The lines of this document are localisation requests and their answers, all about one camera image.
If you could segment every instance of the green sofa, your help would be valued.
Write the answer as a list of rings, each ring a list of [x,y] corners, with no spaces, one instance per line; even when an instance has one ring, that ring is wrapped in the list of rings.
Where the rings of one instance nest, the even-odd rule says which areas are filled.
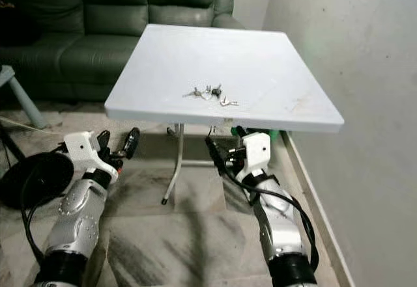
[[[0,48],[0,64],[36,99],[105,100],[148,23],[242,28],[233,0],[11,1],[42,36]]]

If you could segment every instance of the black cable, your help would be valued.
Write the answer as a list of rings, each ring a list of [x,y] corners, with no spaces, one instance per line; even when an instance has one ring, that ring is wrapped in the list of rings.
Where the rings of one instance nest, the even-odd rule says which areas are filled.
[[[28,183],[30,182],[31,178],[35,175],[35,173],[38,172],[40,164],[41,164],[41,162],[39,162],[37,165],[35,165],[35,167],[31,171],[31,173],[29,174],[29,176],[26,178],[25,183],[23,184],[23,187],[22,187],[22,191],[20,192],[20,213],[22,215],[23,226],[25,228],[26,238],[27,238],[27,241],[29,242],[29,245],[31,246],[33,254],[34,254],[34,256],[35,256],[39,265],[42,263],[42,261],[44,259],[44,254],[38,248],[38,246],[36,246],[36,243],[35,243],[35,241],[33,240],[33,237],[32,237],[31,230],[29,229],[28,218],[26,216],[25,195],[26,195],[26,189],[27,189]]]
[[[7,159],[7,163],[8,163],[8,168],[10,169],[12,167],[12,164],[10,163],[10,158],[8,156],[7,147],[6,147],[5,142],[3,140],[1,140],[1,144],[3,144],[3,148],[5,149],[5,154],[6,154],[6,159]]]
[[[52,196],[46,196],[46,197],[44,197],[41,201],[38,201],[32,208],[31,208],[31,211],[29,211],[29,215],[27,216],[27,227],[29,228],[29,232],[30,232],[30,234],[31,234],[31,236],[32,236],[32,232],[31,232],[31,222],[32,222],[32,217],[33,217],[33,214],[35,213],[35,211],[36,211],[36,209],[38,209],[39,208],[39,206],[41,206],[41,205],[43,205],[44,203],[46,203],[46,202],[49,202],[49,201],[51,201],[51,200],[53,200],[53,199],[55,199],[55,198],[58,198],[58,197],[64,197],[65,196],[65,194],[60,194],[60,195],[57,195],[57,196],[55,196],[55,195],[52,195]]]
[[[208,132],[207,137],[210,137],[210,134],[212,132],[212,129],[215,130],[215,126],[214,127],[212,127],[212,126],[210,127],[210,131]],[[228,153],[229,152],[229,149],[226,148],[224,145],[219,144],[217,142],[216,142],[216,145],[217,145],[218,148],[221,148],[222,150],[224,150],[225,153]]]
[[[293,205],[300,212],[302,224],[303,224],[304,230],[306,231],[308,240],[309,240],[310,245],[311,245],[311,256],[310,256],[311,268],[313,269],[313,271],[315,271],[317,269],[317,266],[319,265],[319,252],[317,251],[317,248],[315,246],[315,233],[314,233],[313,226],[311,224],[311,221],[310,221],[307,213],[301,208],[301,205],[297,201],[297,199],[295,199],[294,197],[293,197],[293,199],[290,199],[286,196],[275,193],[273,191],[267,191],[265,189],[260,189],[260,188],[256,188],[256,187],[252,187],[252,186],[240,183],[233,176],[233,173],[229,170],[229,168],[226,166],[226,160],[224,160],[223,162],[224,162],[225,173],[233,183],[237,184],[241,188],[247,189],[248,191],[253,191],[255,193],[262,193],[262,194],[267,194],[267,195],[272,195],[272,196],[278,197],[278,198],[288,202],[289,204]]]

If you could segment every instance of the cable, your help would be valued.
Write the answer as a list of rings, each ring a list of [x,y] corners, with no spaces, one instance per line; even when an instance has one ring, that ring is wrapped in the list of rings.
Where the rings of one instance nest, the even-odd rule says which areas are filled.
[[[215,131],[216,131],[216,126],[210,126],[210,131],[208,132],[208,134],[207,134],[207,136],[206,136],[206,138],[210,138],[210,134],[211,134],[211,132],[212,132],[212,130],[213,130],[213,133],[215,133]],[[222,144],[219,144],[219,143],[217,143],[216,142],[216,146],[218,147],[218,148],[221,148],[225,153],[228,153],[229,152],[229,149],[228,148],[226,148],[224,145],[222,145]]]
[[[39,206],[41,206],[41,205],[43,205],[44,203],[46,203],[46,202],[49,202],[49,201],[51,201],[51,200],[53,200],[53,199],[55,199],[55,198],[60,198],[60,197],[64,197],[65,196],[65,194],[60,194],[60,195],[57,195],[57,196],[55,196],[55,195],[51,195],[51,196],[46,196],[46,197],[44,197],[41,201],[38,201],[32,208],[31,208],[31,211],[29,212],[29,215],[27,216],[27,227],[28,227],[28,229],[29,229],[29,234],[30,234],[30,237],[32,238],[32,242],[35,244],[35,247],[40,251],[40,249],[38,248],[38,246],[36,246],[36,243],[35,243],[35,241],[33,240],[33,237],[32,237],[32,232],[31,232],[31,222],[32,222],[32,217],[33,217],[33,214],[35,214],[35,211],[36,211],[36,209],[38,209],[38,207]]]
[[[15,125],[17,125],[17,126],[20,126],[21,128],[23,128],[23,129],[28,129],[28,130],[31,130],[31,131],[38,131],[38,132],[42,132],[42,133],[45,133],[45,134],[50,134],[50,135],[64,135],[64,133],[59,133],[59,132],[52,132],[52,131],[45,131],[45,130],[41,130],[41,129],[36,129],[36,128],[34,128],[34,127],[32,127],[32,126],[27,126],[26,124],[22,124],[22,123],[19,123],[19,122],[16,122],[16,121],[13,121],[13,120],[11,120],[11,119],[8,119],[8,118],[6,118],[6,117],[4,117],[4,116],[0,116],[0,120],[3,120],[3,121],[5,121],[5,122],[7,122],[7,123],[10,123],[10,124],[15,124]]]
[[[260,188],[256,188],[256,187],[252,187],[252,186],[240,183],[233,176],[233,173],[229,170],[229,168],[226,166],[226,160],[223,161],[223,165],[224,165],[224,169],[225,169],[225,173],[226,173],[227,177],[229,177],[229,179],[233,183],[237,184],[239,187],[247,189],[248,191],[253,191],[255,193],[262,193],[262,194],[267,194],[267,195],[272,195],[272,196],[278,197],[278,198],[288,202],[289,204],[293,205],[300,212],[302,224],[303,224],[304,230],[306,231],[308,240],[309,240],[310,245],[311,245],[311,256],[310,256],[311,268],[313,269],[313,271],[315,271],[317,269],[317,266],[319,265],[319,252],[317,251],[317,248],[315,246],[315,233],[314,233],[313,225],[311,224],[311,221],[310,221],[307,213],[302,209],[302,207],[301,207],[300,203],[297,201],[297,199],[295,199],[294,197],[292,197],[293,199],[290,199],[286,196],[275,193],[273,191],[267,191],[266,189],[260,189]]]
[[[40,166],[42,165],[42,162],[48,158],[50,155],[46,155],[44,158],[42,158],[32,169],[31,173],[28,175],[28,177],[26,178],[23,186],[22,186],[22,190],[20,192],[20,213],[22,215],[22,220],[23,220],[23,226],[25,228],[25,235],[27,238],[27,241],[29,242],[29,245],[31,246],[32,252],[36,258],[36,261],[38,262],[38,264],[40,265],[44,259],[44,254],[43,252],[38,248],[38,246],[36,245],[33,236],[32,236],[32,232],[31,229],[29,227],[29,217],[26,215],[26,205],[25,205],[25,196],[26,196],[26,189],[27,186],[29,185],[29,182],[31,181],[32,177],[39,171]],[[33,216],[33,212],[31,214],[31,212],[29,212],[29,216],[32,219]]]

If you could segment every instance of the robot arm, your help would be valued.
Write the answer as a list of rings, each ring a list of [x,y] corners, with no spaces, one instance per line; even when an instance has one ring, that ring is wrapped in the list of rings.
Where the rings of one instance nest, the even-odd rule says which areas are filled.
[[[247,135],[242,128],[239,131],[243,145],[230,150],[226,159],[220,155],[216,143],[210,137],[206,138],[206,144],[219,173],[226,173],[232,181],[243,187],[253,206],[273,286],[316,286],[313,267],[308,262],[300,231],[294,221],[293,204],[299,205],[282,189],[275,176],[265,172],[270,159],[270,137],[264,133]],[[234,164],[235,177],[225,166],[227,160]],[[312,249],[314,253],[317,252],[315,247]],[[314,257],[314,262],[318,262],[318,254]]]
[[[126,138],[126,143],[130,141],[130,146],[125,147],[130,157],[138,137],[139,130],[133,129]],[[113,159],[106,147],[108,138],[103,147],[93,132],[69,134],[64,141],[74,167],[85,173],[74,182],[59,205],[59,218],[36,276],[33,285],[36,287],[81,286],[85,266],[98,242],[98,222],[104,211],[107,188],[116,182],[122,167],[120,152]]]

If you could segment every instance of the white tabletop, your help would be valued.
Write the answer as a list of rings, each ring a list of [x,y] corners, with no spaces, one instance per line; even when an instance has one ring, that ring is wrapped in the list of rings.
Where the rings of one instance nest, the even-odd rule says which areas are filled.
[[[222,97],[183,97],[222,84]],[[285,33],[148,25],[106,100],[108,117],[294,131],[344,121]]]

